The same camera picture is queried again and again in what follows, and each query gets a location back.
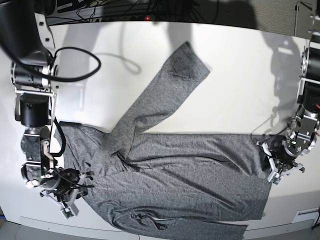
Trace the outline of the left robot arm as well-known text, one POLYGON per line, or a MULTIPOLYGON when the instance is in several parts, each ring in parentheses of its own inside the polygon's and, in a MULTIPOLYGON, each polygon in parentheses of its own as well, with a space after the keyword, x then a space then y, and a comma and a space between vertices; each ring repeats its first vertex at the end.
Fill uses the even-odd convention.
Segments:
POLYGON ((310 40, 302 52, 299 81, 297 82, 297 109, 279 133, 270 136, 270 144, 258 142, 266 155, 271 171, 267 180, 278 185, 284 176, 294 170, 305 171, 296 158, 308 154, 315 146, 320 129, 320 2, 312 4, 310 40))

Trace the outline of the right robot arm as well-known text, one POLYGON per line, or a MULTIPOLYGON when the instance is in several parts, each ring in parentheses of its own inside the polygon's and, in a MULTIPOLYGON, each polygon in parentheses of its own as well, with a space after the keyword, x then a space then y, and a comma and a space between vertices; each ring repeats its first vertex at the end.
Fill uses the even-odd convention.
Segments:
POLYGON ((55 116, 58 83, 78 77, 58 77, 58 50, 41 0, 3 0, 0 3, 0 46, 11 59, 14 118, 25 131, 20 147, 26 162, 21 175, 27 188, 40 187, 69 219, 78 214, 75 200, 87 195, 92 172, 58 165, 66 137, 55 116))

